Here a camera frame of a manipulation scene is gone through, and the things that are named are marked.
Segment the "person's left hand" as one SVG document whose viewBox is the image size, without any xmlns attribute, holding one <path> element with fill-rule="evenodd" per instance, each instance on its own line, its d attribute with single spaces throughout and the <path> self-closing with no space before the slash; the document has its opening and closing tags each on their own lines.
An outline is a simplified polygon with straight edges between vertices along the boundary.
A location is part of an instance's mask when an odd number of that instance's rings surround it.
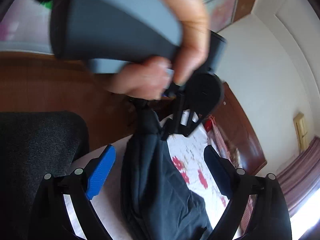
<svg viewBox="0 0 320 240">
<path fill-rule="evenodd" d="M 159 100 L 171 82 L 183 85 L 204 63 L 209 49 L 209 20 L 203 0 L 163 0 L 182 24 L 183 39 L 174 61 L 154 56 L 127 64 L 118 74 L 99 75 L 106 90 L 134 98 Z"/>
</svg>

